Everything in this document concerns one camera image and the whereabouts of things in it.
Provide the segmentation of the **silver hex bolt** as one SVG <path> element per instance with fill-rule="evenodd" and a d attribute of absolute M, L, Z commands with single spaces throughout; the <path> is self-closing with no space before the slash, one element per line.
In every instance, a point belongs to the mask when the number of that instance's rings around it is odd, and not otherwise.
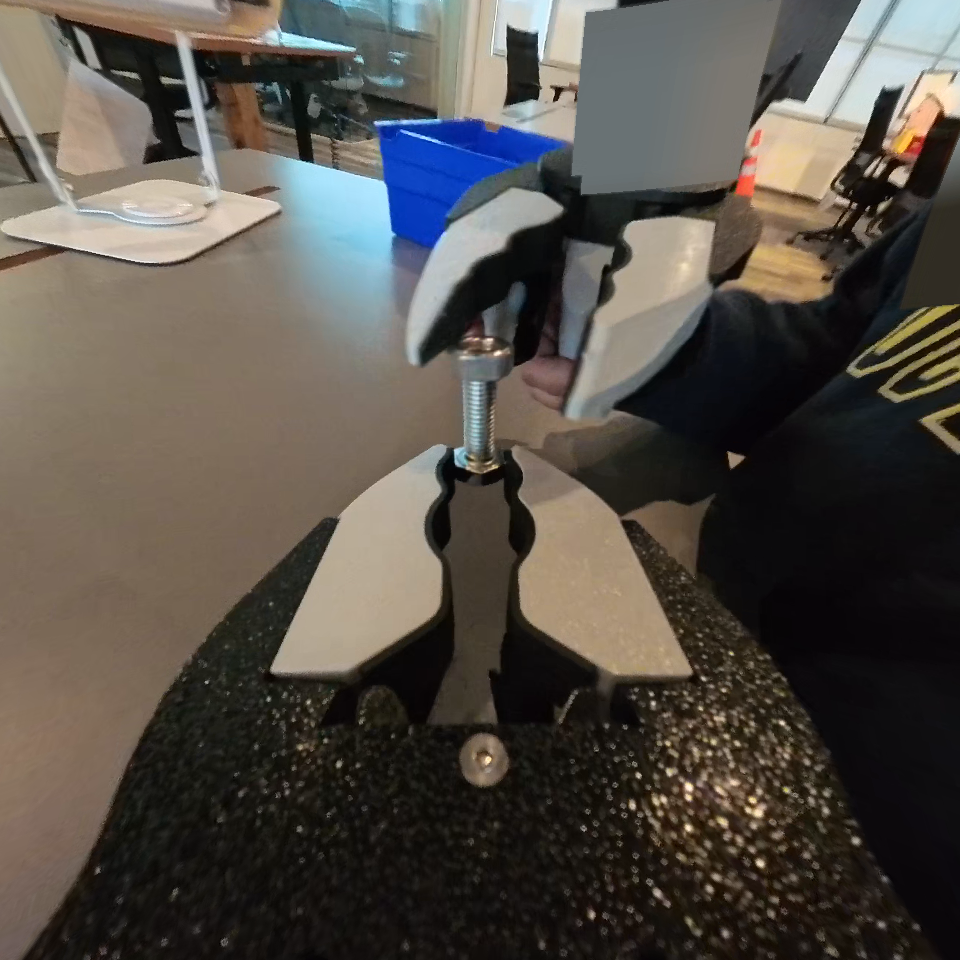
<path fill-rule="evenodd" d="M 498 450 L 498 385 L 513 371 L 513 346 L 499 337 L 465 337 L 454 359 L 462 389 L 461 448 L 472 458 L 488 460 Z"/>

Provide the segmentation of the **clear sign stand white base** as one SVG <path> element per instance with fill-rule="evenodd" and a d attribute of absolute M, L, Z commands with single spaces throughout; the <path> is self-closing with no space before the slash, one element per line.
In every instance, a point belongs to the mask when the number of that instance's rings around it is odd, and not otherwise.
<path fill-rule="evenodd" d="M 5 70 L 2 93 L 21 125 L 56 205 L 2 222 L 6 237 L 143 266 L 185 263 L 277 216 L 273 200 L 224 191 L 194 54 L 199 40 L 260 40 L 279 24 L 281 2 L 2 2 L 83 26 L 174 46 L 200 146 L 198 184 L 144 179 L 77 198 L 42 150 Z"/>

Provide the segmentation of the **person's navy sweatshirt torso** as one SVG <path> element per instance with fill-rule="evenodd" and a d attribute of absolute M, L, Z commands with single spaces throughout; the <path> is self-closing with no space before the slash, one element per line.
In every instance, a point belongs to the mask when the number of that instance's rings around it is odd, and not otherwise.
<path fill-rule="evenodd" d="M 810 713 L 896 892 L 958 958 L 958 306 L 907 313 L 742 455 L 703 567 Z"/>

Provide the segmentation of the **wooden desk black legs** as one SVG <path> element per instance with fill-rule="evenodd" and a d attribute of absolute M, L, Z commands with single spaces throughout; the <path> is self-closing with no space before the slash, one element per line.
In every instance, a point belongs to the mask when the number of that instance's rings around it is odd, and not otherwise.
<path fill-rule="evenodd" d="M 212 83 L 234 149 L 266 152 L 254 85 L 280 84 L 290 95 L 298 158 L 315 162 L 306 85 L 337 79 L 353 47 L 281 29 L 282 2 L 6 1 L 81 29 L 129 38 L 135 73 L 146 95 L 164 161 L 192 156 L 173 108 L 164 100 L 158 57 L 176 32 L 213 66 Z"/>

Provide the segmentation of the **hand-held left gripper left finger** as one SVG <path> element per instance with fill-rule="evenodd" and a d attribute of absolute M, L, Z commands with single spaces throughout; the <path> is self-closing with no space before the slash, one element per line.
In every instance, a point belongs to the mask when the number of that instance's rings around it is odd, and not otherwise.
<path fill-rule="evenodd" d="M 429 447 L 340 514 L 270 666 L 280 679 L 358 681 L 450 606 L 452 450 Z"/>

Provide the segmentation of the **black office chair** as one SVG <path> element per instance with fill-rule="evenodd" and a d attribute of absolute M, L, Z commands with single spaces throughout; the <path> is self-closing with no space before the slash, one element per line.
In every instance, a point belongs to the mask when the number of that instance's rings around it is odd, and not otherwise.
<path fill-rule="evenodd" d="M 959 118 L 944 116 L 931 127 L 919 157 L 886 210 L 886 223 L 893 227 L 930 201 L 946 175 L 959 138 Z"/>
<path fill-rule="evenodd" d="M 863 136 L 848 162 L 830 182 L 823 199 L 829 207 L 837 201 L 842 207 L 834 224 L 799 231 L 786 240 L 786 246 L 820 244 L 822 262 L 834 255 L 851 258 L 866 249 L 866 242 L 858 234 L 858 225 L 878 214 L 881 207 L 900 192 L 900 187 L 890 178 L 904 163 L 888 155 L 886 144 L 904 91 L 903 86 L 884 87 L 880 91 Z"/>
<path fill-rule="evenodd" d="M 504 107 L 539 101 L 542 93 L 539 33 L 507 25 L 506 59 Z"/>

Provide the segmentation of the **silver hex nut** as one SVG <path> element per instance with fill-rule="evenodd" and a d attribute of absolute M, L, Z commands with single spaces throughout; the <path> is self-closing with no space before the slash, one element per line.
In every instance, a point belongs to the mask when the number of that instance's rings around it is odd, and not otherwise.
<path fill-rule="evenodd" d="M 469 455 L 465 447 L 454 449 L 452 455 L 453 477 L 459 484 L 468 486 L 491 486 L 502 481 L 504 459 L 499 450 L 487 460 L 478 460 Z"/>

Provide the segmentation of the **white low cabinet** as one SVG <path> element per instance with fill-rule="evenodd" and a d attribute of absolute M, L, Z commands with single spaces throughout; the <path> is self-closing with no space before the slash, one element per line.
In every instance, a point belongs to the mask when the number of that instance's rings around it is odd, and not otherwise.
<path fill-rule="evenodd" d="M 770 107 L 758 120 L 756 188 L 821 202 L 854 155 L 860 132 Z"/>

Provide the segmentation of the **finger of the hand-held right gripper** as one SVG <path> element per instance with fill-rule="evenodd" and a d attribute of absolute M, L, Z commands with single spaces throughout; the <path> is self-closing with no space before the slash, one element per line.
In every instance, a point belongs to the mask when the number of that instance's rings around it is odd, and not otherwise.
<path fill-rule="evenodd" d="M 430 364 L 513 287 L 550 279 L 563 253 L 567 212 L 546 194 L 509 188 L 453 222 L 416 284 L 405 335 L 407 361 Z"/>
<path fill-rule="evenodd" d="M 658 218 L 628 223 L 614 246 L 570 242 L 558 327 L 558 355 L 574 364 L 566 418 L 605 418 L 690 341 L 714 291 L 715 228 Z"/>

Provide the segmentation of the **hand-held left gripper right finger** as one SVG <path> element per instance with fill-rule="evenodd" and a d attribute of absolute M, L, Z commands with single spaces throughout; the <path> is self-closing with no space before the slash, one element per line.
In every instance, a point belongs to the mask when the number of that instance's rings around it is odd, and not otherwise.
<path fill-rule="evenodd" d="M 536 453 L 511 450 L 532 546 L 518 566 L 518 609 L 601 686 L 686 681 L 690 663 L 619 515 Z"/>

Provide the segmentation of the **person's right forearm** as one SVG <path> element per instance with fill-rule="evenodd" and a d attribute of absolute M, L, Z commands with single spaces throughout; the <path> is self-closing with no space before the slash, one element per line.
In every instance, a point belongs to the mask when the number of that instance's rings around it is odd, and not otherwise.
<path fill-rule="evenodd" d="M 744 454 L 907 316 L 906 282 L 932 201 L 804 302 L 745 290 L 710 298 L 676 356 L 615 409 L 714 450 Z"/>

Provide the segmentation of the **blue plastic bin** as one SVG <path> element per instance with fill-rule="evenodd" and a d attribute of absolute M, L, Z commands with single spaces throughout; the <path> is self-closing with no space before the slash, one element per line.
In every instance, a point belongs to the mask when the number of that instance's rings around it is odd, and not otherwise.
<path fill-rule="evenodd" d="M 489 177 L 537 162 L 565 144 L 480 119 L 377 121 L 394 235 L 432 248 L 455 204 Z"/>

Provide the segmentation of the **white bag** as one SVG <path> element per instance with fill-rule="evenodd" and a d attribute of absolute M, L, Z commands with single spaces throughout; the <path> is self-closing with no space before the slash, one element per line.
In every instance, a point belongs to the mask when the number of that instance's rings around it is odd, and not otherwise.
<path fill-rule="evenodd" d="M 140 167 L 152 145 L 146 103 L 101 73 L 70 61 L 55 166 L 84 176 Z"/>

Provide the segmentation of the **orange traffic cone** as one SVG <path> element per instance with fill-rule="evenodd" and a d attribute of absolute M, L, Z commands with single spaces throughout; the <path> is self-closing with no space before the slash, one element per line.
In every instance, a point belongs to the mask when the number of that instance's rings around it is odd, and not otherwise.
<path fill-rule="evenodd" d="M 755 128 L 747 144 L 735 187 L 735 195 L 751 200 L 755 196 L 758 175 L 759 150 L 762 143 L 762 129 Z"/>

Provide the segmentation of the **person's right hand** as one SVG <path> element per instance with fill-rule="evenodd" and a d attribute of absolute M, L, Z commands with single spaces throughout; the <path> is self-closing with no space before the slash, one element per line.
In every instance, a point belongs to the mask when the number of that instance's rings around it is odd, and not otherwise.
<path fill-rule="evenodd" d="M 530 396 L 559 414 L 563 414 L 566 408 L 577 371 L 577 361 L 560 352 L 562 315 L 562 292 L 556 290 L 544 315 L 535 354 L 520 368 L 521 379 Z"/>

